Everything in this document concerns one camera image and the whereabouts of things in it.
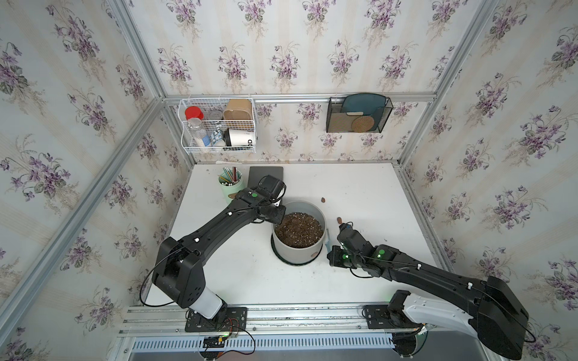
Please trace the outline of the grey ceramic pot with soil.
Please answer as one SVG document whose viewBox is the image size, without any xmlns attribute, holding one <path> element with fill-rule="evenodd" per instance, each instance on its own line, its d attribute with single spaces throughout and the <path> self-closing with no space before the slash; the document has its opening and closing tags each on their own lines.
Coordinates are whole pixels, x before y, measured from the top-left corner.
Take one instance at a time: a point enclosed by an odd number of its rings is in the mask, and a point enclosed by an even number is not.
<svg viewBox="0 0 578 361">
<path fill-rule="evenodd" d="M 293 201 L 285 204 L 286 213 L 272 234 L 292 248 L 314 245 L 325 233 L 326 220 L 321 209 L 310 202 Z"/>
</svg>

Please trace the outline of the light teal scrub brush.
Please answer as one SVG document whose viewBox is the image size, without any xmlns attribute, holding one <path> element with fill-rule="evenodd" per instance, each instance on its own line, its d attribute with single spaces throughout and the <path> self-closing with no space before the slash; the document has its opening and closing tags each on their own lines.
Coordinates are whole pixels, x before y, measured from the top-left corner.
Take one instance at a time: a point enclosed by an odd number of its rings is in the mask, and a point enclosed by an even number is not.
<svg viewBox="0 0 578 361">
<path fill-rule="evenodd" d="M 331 236 L 330 236 L 330 232 L 329 232 L 329 229 L 328 229 L 328 228 L 325 229 L 325 242 L 324 242 L 324 245 L 325 245 L 325 249 L 326 249 L 327 253 L 331 252 L 331 249 L 332 249 L 332 246 L 331 246 Z"/>
</svg>

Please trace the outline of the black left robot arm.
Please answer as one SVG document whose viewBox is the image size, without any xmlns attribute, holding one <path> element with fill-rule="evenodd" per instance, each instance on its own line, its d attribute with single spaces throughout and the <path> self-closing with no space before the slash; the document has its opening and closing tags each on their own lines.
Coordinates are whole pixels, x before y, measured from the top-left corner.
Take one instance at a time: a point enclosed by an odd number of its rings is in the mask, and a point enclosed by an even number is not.
<svg viewBox="0 0 578 361">
<path fill-rule="evenodd" d="M 161 245 L 150 279 L 172 302 L 207 320 L 220 322 L 226 302 L 206 286 L 203 266 L 230 237 L 257 221 L 279 225 L 286 212 L 280 204 L 286 185 L 272 175 L 255 187 L 239 191 L 230 204 L 207 224 L 180 239 L 168 237 Z"/>
</svg>

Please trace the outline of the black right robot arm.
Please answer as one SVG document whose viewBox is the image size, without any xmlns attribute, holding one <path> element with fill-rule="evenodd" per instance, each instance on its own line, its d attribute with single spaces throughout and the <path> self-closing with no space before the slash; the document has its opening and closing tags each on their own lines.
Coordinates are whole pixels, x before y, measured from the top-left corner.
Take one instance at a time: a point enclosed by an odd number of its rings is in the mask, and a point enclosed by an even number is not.
<svg viewBox="0 0 578 361">
<path fill-rule="evenodd" d="M 468 278 L 423 263 L 388 245 L 374 246 L 351 224 L 341 224 L 330 266 L 368 278 L 383 278 L 415 287 L 429 298 L 397 290 L 383 305 L 365 306 L 369 329 L 394 329 L 394 349 L 402 357 L 417 353 L 416 337 L 427 325 L 477 338 L 487 349 L 512 360 L 522 359 L 529 314 L 509 285 L 494 276 Z"/>
</svg>

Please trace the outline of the black pot saucer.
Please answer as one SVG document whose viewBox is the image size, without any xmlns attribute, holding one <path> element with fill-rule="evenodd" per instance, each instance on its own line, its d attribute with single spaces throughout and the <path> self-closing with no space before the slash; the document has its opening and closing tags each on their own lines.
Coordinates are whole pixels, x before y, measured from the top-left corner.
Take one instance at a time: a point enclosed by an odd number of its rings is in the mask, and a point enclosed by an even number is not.
<svg viewBox="0 0 578 361">
<path fill-rule="evenodd" d="M 319 257 L 326 240 L 327 233 L 324 233 L 312 246 L 307 248 L 292 248 L 281 242 L 275 234 L 272 234 L 270 243 L 274 254 L 283 263 L 289 264 L 290 266 L 305 266 Z"/>
</svg>

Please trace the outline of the dark grey book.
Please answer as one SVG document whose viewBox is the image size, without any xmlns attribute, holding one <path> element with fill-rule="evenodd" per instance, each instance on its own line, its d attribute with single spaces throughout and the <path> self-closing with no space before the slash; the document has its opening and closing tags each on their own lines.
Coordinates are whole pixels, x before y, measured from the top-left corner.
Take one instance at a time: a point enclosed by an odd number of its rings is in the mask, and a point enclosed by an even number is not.
<svg viewBox="0 0 578 361">
<path fill-rule="evenodd" d="M 284 180 L 284 168 L 281 166 L 254 165 L 249 168 L 248 187 L 256 187 L 262 178 L 272 176 L 280 181 Z"/>
</svg>

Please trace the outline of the mint green pencil cup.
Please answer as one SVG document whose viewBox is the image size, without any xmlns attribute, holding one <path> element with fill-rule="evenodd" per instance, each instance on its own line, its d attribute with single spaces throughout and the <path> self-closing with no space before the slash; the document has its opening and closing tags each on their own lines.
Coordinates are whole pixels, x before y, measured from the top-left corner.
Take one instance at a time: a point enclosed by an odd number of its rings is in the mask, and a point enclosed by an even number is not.
<svg viewBox="0 0 578 361">
<path fill-rule="evenodd" d="M 218 181 L 227 203 L 231 203 L 237 193 L 246 188 L 246 181 L 237 167 L 224 167 Z"/>
</svg>

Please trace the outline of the white cup black rim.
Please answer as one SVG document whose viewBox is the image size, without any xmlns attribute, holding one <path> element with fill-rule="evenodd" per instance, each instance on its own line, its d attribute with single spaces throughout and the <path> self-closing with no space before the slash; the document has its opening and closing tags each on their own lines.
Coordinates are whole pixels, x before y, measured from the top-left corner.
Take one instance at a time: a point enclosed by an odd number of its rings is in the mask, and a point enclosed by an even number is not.
<svg viewBox="0 0 578 361">
<path fill-rule="evenodd" d="M 254 132 L 229 128 L 224 132 L 227 147 L 254 147 L 256 137 Z"/>
</svg>

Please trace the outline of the clear plastic bottle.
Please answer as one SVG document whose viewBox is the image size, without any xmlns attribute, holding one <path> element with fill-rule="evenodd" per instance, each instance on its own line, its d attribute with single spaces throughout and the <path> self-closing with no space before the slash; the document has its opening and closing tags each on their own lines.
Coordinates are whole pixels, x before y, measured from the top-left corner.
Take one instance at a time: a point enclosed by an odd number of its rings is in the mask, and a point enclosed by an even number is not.
<svg viewBox="0 0 578 361">
<path fill-rule="evenodd" d="M 203 121 L 201 121 L 199 118 L 193 117 L 187 120 L 187 125 L 192 140 L 197 147 L 205 148 L 212 145 L 209 134 L 204 127 Z"/>
</svg>

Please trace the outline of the red lidded jar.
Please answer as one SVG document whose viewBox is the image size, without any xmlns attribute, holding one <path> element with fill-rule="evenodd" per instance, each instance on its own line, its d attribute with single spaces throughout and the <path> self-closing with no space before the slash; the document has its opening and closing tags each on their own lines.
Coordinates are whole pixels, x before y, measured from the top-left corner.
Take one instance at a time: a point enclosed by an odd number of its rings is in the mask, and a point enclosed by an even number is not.
<svg viewBox="0 0 578 361">
<path fill-rule="evenodd" d="M 197 106 L 190 106 L 190 107 L 187 107 L 185 109 L 185 118 L 186 118 L 186 120 L 191 120 L 191 119 L 203 120 L 204 119 L 204 113 L 201 110 L 201 108 L 199 108 Z"/>
</svg>

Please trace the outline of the teal plate in organizer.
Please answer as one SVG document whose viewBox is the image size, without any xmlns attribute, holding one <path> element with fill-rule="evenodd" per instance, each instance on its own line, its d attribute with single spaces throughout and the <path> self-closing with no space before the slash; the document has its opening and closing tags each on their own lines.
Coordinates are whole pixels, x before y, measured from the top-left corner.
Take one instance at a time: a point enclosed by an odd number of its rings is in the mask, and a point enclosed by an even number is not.
<svg viewBox="0 0 578 361">
<path fill-rule="evenodd" d="M 374 120 L 374 126 L 370 131 L 382 132 L 383 114 L 388 105 L 388 98 L 376 93 L 356 93 L 347 96 L 343 101 L 342 112 L 359 113 L 370 116 Z"/>
</svg>

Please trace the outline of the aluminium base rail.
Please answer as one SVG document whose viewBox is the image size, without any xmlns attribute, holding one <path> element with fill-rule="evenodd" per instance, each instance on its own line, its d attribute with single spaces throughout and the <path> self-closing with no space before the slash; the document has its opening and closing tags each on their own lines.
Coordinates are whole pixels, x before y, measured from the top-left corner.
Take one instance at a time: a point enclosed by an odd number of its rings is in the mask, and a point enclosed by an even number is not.
<svg viewBox="0 0 578 361">
<path fill-rule="evenodd" d="M 213 352 L 391 348 L 394 335 L 421 333 L 418 327 L 370 329 L 358 303 L 247 305 L 233 326 L 188 331 L 192 312 L 176 306 L 130 307 L 113 343 L 111 359 L 144 352 L 205 352 L 206 339 L 225 336 Z"/>
</svg>

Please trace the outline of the black mesh wall organizer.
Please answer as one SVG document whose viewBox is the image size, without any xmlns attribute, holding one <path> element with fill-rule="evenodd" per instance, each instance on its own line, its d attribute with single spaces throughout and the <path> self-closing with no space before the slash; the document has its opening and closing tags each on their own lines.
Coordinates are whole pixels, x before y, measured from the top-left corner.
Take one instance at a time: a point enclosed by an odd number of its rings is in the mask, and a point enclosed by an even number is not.
<svg viewBox="0 0 578 361">
<path fill-rule="evenodd" d="M 352 131 L 352 121 L 355 118 L 362 116 L 362 113 L 342 112 L 343 101 L 345 100 L 346 97 L 347 96 L 332 97 L 329 99 L 326 126 L 325 126 L 327 133 L 357 133 Z M 386 123 L 388 123 L 388 118 L 391 116 L 394 109 L 393 102 L 389 97 L 387 98 L 388 98 L 388 105 L 387 108 L 385 109 L 382 118 L 382 124 L 384 125 L 383 129 L 385 128 Z M 382 132 L 370 131 L 363 133 L 381 134 Z"/>
</svg>

